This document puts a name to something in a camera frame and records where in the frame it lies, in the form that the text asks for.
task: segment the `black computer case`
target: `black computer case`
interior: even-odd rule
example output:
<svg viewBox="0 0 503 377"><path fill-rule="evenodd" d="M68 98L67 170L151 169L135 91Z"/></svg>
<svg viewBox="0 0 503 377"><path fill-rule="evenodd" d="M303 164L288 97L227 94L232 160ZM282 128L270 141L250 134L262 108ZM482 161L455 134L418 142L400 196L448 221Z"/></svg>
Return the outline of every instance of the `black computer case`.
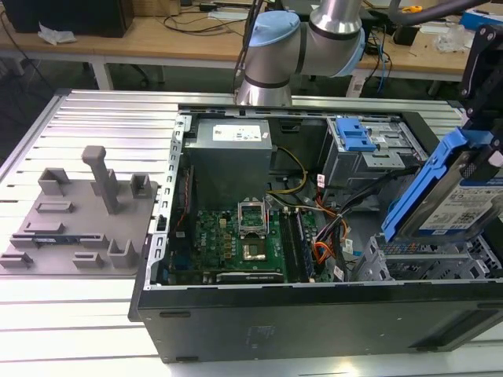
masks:
<svg viewBox="0 0 503 377"><path fill-rule="evenodd" d="M40 23L76 35L121 38L134 18L131 0L4 0L3 5L19 33L35 33Z"/></svg>
<svg viewBox="0 0 503 377"><path fill-rule="evenodd" d="M419 114L401 116L433 153L438 139ZM497 219L483 234L499 258L501 232ZM497 283L144 290L144 282L140 267L129 318L145 323L164 363L445 352L503 320Z"/></svg>

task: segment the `blue latch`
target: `blue latch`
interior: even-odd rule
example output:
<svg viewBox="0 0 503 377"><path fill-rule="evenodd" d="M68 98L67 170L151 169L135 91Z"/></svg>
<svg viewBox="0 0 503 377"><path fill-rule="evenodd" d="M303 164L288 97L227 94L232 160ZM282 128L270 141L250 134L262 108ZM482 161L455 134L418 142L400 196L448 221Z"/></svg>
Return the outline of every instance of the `blue latch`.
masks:
<svg viewBox="0 0 503 377"><path fill-rule="evenodd" d="M338 118L337 133L349 152L373 152L376 146L370 141L367 130L357 118Z"/></svg>

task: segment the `yellow wire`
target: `yellow wire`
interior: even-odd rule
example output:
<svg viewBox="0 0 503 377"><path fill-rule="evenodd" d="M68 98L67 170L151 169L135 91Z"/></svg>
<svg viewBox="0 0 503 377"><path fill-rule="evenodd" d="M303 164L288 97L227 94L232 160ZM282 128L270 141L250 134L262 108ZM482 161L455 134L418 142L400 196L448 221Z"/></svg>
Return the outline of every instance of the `yellow wire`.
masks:
<svg viewBox="0 0 503 377"><path fill-rule="evenodd" d="M285 190L270 190L267 193L268 194L292 194L294 192L299 191L306 184L307 171L306 171L306 169L304 169L304 165L299 161L299 159L297 159L297 157L295 157L295 155L293 153L291 153L287 148L284 148L284 147L277 147L277 148L280 149L281 151L287 153L290 157L292 157L295 160L296 163L299 164L300 169L302 169L303 178L302 178L302 181L300 182L300 184L295 188L289 188L289 189L285 189Z"/></svg>

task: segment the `small white object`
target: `small white object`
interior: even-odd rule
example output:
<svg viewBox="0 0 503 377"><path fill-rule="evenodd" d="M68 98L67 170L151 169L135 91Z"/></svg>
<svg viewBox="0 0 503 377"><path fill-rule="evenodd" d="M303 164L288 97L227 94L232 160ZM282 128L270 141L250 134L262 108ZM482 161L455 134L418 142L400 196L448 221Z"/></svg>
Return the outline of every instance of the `small white object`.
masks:
<svg viewBox="0 0 503 377"><path fill-rule="evenodd" d="M343 245L343 251L348 254L353 254L353 240L345 239Z"/></svg>
<svg viewBox="0 0 503 377"><path fill-rule="evenodd" d="M449 31L447 26L422 25L420 32L423 34L445 34Z"/></svg>
<svg viewBox="0 0 503 377"><path fill-rule="evenodd" d="M71 31L55 31L39 23L39 37L55 46L58 43L77 42Z"/></svg>
<svg viewBox="0 0 503 377"><path fill-rule="evenodd" d="M493 153L488 161L493 167L503 167L503 155L500 153L500 151Z"/></svg>
<svg viewBox="0 0 503 377"><path fill-rule="evenodd" d="M340 281L344 281L344 271L339 267L335 266L333 268L333 274L337 276L337 279L339 279Z"/></svg>
<svg viewBox="0 0 503 377"><path fill-rule="evenodd" d="M261 141L260 126L217 124L213 126L213 141Z"/></svg>
<svg viewBox="0 0 503 377"><path fill-rule="evenodd" d="M320 189L324 189L325 188L325 175L318 174L318 176L316 177L316 182L318 183L318 187Z"/></svg>
<svg viewBox="0 0 503 377"><path fill-rule="evenodd" d="M214 18L216 20L246 20L248 12L221 12L214 10L207 14L207 18Z"/></svg>

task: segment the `white paper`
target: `white paper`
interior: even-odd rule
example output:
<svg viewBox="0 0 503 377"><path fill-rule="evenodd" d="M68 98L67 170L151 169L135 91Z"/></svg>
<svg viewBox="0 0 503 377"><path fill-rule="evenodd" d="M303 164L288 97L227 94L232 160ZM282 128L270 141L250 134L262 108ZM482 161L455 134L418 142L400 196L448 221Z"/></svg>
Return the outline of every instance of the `white paper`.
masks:
<svg viewBox="0 0 503 377"><path fill-rule="evenodd" d="M39 26L40 26L39 37L53 46L55 46L58 43L77 42L77 39L75 38L75 36L71 31L55 31L49 29L48 27L43 26L40 23Z"/></svg>

